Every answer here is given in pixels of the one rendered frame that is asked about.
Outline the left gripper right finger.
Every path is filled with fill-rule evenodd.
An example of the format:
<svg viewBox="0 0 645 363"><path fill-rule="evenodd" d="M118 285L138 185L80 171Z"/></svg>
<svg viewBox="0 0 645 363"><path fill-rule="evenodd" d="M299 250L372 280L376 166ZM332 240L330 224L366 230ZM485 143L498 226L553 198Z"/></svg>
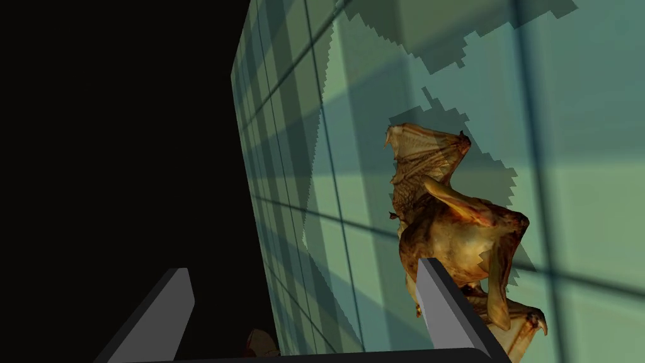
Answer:
<svg viewBox="0 0 645 363"><path fill-rule="evenodd" d="M470 349L473 363L511 363L436 258L418 261L416 294L434 349Z"/></svg>

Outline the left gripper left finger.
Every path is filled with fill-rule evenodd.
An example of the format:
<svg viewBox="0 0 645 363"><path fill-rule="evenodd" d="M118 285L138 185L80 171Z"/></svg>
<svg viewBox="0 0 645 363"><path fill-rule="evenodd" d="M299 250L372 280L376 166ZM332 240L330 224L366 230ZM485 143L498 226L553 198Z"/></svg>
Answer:
<svg viewBox="0 0 645 363"><path fill-rule="evenodd" d="M168 269L93 363L174 360L194 305L188 269Z"/></svg>

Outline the brown winged creature figurine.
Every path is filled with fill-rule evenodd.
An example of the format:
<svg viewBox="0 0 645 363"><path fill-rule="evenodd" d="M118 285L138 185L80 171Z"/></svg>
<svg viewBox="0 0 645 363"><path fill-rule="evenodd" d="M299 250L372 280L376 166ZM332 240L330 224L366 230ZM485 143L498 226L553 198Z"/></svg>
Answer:
<svg viewBox="0 0 645 363"><path fill-rule="evenodd" d="M520 363L543 312L509 300L506 287L529 218L520 212L455 191L451 177L470 149L463 133L404 123L387 129L396 160L393 219L399 220L399 256L411 296L422 258L436 258L491 330L511 363Z"/></svg>

